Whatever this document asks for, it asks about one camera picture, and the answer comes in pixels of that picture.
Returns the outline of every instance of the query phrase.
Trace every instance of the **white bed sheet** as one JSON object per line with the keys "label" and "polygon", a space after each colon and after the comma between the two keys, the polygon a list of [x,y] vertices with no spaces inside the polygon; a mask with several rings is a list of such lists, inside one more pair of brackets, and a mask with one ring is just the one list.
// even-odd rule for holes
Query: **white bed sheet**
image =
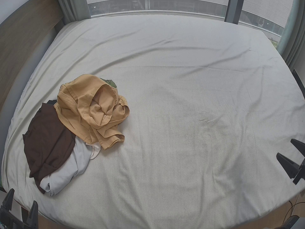
{"label": "white bed sheet", "polygon": [[[29,178],[22,134],[42,102],[81,74],[112,79],[130,116],[57,195]],[[305,101],[260,31],[193,17],[140,15],[66,25],[25,87],[6,140],[2,183],[30,209],[73,228],[229,228],[305,188],[277,152],[301,163]]]}

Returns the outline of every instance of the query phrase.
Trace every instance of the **wooden headboard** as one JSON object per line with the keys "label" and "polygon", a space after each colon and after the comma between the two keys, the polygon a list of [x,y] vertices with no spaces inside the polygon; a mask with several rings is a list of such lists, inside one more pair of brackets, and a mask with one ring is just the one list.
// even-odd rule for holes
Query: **wooden headboard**
{"label": "wooden headboard", "polygon": [[0,111],[20,69],[62,18],[58,0],[29,0],[0,25]]}

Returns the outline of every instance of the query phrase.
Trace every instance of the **green garment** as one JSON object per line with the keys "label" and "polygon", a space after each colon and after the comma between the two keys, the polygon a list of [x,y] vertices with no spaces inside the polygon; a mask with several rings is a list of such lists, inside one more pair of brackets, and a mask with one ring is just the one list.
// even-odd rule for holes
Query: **green garment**
{"label": "green garment", "polygon": [[116,84],[113,82],[113,80],[104,80],[104,79],[102,79],[102,80],[104,82],[106,82],[107,84],[109,84],[110,86],[116,88]]}

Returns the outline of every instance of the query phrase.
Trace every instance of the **building exterior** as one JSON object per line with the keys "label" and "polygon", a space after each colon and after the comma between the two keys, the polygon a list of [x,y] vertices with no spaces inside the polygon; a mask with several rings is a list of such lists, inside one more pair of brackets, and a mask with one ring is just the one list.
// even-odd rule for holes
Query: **building exterior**
{"label": "building exterior", "polygon": [[[92,17],[172,14],[224,21],[229,0],[87,0]],[[280,40],[293,0],[244,0],[239,24]]]}

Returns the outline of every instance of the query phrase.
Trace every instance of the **dark brown garment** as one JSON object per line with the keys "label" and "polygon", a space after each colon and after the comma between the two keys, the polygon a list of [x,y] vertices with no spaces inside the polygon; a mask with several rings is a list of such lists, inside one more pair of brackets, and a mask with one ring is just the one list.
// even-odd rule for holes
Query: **dark brown garment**
{"label": "dark brown garment", "polygon": [[23,135],[23,142],[30,177],[44,194],[40,187],[42,178],[56,171],[69,158],[75,134],[60,122],[53,105],[43,103]]}

